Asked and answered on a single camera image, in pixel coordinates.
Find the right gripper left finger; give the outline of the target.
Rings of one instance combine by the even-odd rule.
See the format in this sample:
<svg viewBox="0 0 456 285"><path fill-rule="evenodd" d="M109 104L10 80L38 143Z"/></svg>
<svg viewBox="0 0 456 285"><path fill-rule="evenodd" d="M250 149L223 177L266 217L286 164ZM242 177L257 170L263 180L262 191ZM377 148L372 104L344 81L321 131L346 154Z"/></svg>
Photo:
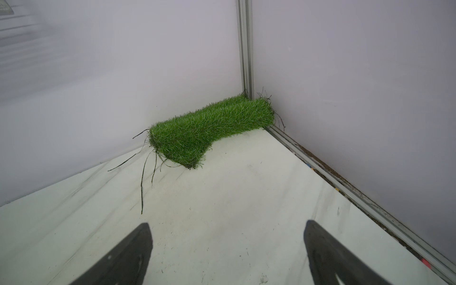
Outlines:
<svg viewBox="0 0 456 285"><path fill-rule="evenodd" d="M72 284L142 285L152 250L150 226L141 223Z"/></svg>

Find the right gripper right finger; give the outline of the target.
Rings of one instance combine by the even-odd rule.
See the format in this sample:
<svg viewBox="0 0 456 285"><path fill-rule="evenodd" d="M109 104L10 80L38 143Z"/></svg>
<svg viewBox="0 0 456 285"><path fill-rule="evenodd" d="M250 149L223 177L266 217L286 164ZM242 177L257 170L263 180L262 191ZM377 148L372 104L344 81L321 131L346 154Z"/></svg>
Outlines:
<svg viewBox="0 0 456 285"><path fill-rule="evenodd" d="M304 243L315 285L388 285L320 224L308 220Z"/></svg>

